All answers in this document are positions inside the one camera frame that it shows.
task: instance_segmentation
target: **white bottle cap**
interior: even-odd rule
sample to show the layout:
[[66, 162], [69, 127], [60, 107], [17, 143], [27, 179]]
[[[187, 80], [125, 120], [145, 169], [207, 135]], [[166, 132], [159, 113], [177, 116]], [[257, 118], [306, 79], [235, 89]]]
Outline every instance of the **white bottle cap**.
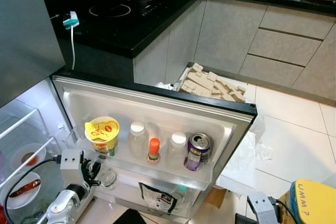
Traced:
[[131, 134], [133, 136], [140, 136], [145, 132], [145, 125], [143, 122], [135, 121], [131, 124]]
[[187, 137], [182, 132], [175, 132], [170, 141], [175, 147], [183, 147], [187, 142]]

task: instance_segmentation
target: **kitchen counter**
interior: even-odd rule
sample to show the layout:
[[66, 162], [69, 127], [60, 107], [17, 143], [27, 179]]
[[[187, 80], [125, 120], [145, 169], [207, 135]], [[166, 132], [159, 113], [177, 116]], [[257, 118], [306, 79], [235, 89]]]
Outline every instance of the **kitchen counter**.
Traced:
[[[128, 58], [135, 58], [197, 0], [120, 0], [118, 4], [129, 5], [132, 11], [128, 15], [113, 18], [90, 14], [90, 8], [97, 4], [95, 0], [76, 1], [68, 5], [64, 5], [64, 2], [62, 5], [57, 5], [53, 0], [45, 1], [51, 17], [56, 14], [65, 14], [69, 10], [77, 12], [80, 26], [74, 29], [76, 42]], [[276, 5], [336, 17], [336, 4], [333, 2], [318, 0], [240, 1]], [[70, 34], [64, 30], [60, 18], [54, 18], [52, 23], [58, 37], [69, 39]]]

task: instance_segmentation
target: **refrigerator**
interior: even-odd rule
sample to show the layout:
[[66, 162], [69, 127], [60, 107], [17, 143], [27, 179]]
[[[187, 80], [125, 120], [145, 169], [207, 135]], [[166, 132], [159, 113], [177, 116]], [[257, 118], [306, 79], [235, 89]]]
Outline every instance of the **refrigerator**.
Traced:
[[[92, 197], [99, 197], [186, 223], [257, 116], [255, 104], [198, 97], [62, 69], [64, 60], [43, 0], [2, 0], [0, 24], [0, 190], [24, 170], [13, 164], [22, 147], [38, 143], [38, 150], [46, 151], [45, 158], [75, 148], [83, 150], [85, 158], [97, 160], [117, 173], [116, 187], [93, 187], [81, 211]], [[120, 124], [114, 157], [96, 152], [85, 137], [85, 122], [99, 116], [113, 117]], [[127, 135], [134, 121], [145, 124], [150, 138], [160, 139], [158, 164], [150, 165], [145, 158], [138, 160], [131, 155]], [[187, 136], [204, 132], [213, 138], [212, 153], [204, 167], [196, 172], [183, 164], [177, 170], [166, 168], [167, 143], [174, 132]], [[41, 187], [30, 203], [9, 211], [15, 223], [41, 215], [63, 189], [59, 165], [46, 163], [35, 172], [41, 177]], [[167, 193], [176, 185], [185, 186], [190, 192], [189, 201], [171, 213], [148, 207], [139, 182]]]

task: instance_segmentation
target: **orange bottle cap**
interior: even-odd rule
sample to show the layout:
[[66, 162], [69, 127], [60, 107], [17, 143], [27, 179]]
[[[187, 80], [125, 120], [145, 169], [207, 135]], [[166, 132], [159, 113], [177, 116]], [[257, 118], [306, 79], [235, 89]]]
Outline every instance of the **orange bottle cap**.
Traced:
[[157, 154], [160, 149], [160, 140], [157, 138], [152, 138], [149, 141], [149, 152], [151, 154]]

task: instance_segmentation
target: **black cable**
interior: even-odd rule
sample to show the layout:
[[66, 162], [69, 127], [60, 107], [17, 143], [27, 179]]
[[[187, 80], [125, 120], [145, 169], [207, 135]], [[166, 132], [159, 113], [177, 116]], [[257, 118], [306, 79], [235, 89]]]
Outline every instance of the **black cable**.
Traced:
[[37, 165], [35, 165], [34, 167], [32, 167], [31, 169], [29, 169], [28, 171], [26, 171], [26, 173], [16, 183], [14, 183], [14, 185], [10, 188], [10, 190], [8, 191], [8, 193], [7, 193], [6, 197], [5, 197], [5, 200], [4, 200], [4, 212], [5, 212], [5, 216], [6, 216], [6, 219], [8, 221], [8, 224], [14, 224], [14, 222], [12, 221], [12, 219], [9, 216], [8, 209], [7, 209], [7, 201], [8, 201], [9, 195], [11, 194], [12, 190], [14, 189], [14, 187], [16, 187], [16, 185], [19, 184], [19, 182], [24, 177], [26, 177], [27, 174], [30, 173], [32, 170], [36, 169], [37, 167], [39, 167], [42, 164], [48, 163], [50, 161], [56, 161], [56, 158], [57, 157], [46, 159], [46, 160], [42, 161], [41, 163], [38, 163]]
[[289, 214], [292, 216], [292, 218], [293, 218], [295, 224], [298, 224], [298, 222], [296, 221], [296, 218], [294, 217], [294, 214], [293, 214], [292, 211], [286, 206], [286, 204], [283, 203], [281, 200], [278, 200], [278, 199], [276, 200], [276, 202], [282, 204], [282, 205], [284, 206], [284, 208], [285, 208], [285, 209], [289, 212]]

